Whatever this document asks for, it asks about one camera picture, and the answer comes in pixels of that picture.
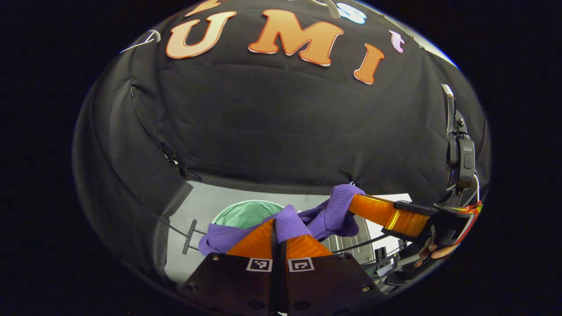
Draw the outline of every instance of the wire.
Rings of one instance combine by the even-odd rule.
[[[177,230],[175,227],[173,227],[172,225],[170,225],[169,223],[167,223],[165,220],[163,220],[160,216],[154,214],[154,217],[156,217],[157,219],[159,219],[161,222],[163,222],[164,224],[168,225],[168,227],[170,227],[171,229],[173,229],[176,233],[181,234],[183,237],[185,238],[189,238],[186,234],[182,233],[181,231]]]
[[[476,179],[476,202],[480,202],[480,182],[476,171],[474,171],[474,179]]]
[[[344,248],[344,249],[335,251],[334,253],[336,254],[336,253],[338,253],[338,252],[343,252],[343,251],[347,251],[347,250],[359,248],[359,247],[361,247],[361,246],[368,245],[368,244],[373,243],[373,242],[375,242],[375,241],[379,241],[379,240],[385,239],[386,237],[390,237],[390,235],[384,234],[384,235],[379,236],[379,237],[377,237],[377,238],[374,238],[374,239],[371,239],[371,240],[367,240],[367,241],[364,241],[364,242],[362,242],[362,243],[358,243],[358,244],[355,245],[355,246],[352,246],[352,247],[348,247],[348,248]]]
[[[402,247],[402,246],[399,246],[398,248],[391,250],[391,252],[390,252],[389,254],[387,254],[387,256],[386,256],[385,258],[383,258],[381,261],[374,262],[374,261],[376,261],[376,259],[374,259],[374,260],[371,260],[371,261],[367,261],[367,262],[365,262],[365,263],[362,263],[361,265],[365,265],[365,264],[371,263],[371,262],[373,262],[373,263],[382,263],[382,262],[388,261],[388,260],[392,259],[392,258],[389,258],[391,255],[396,254],[396,252],[394,252],[394,251],[398,250],[398,252],[400,252],[400,250],[401,250],[400,247]]]

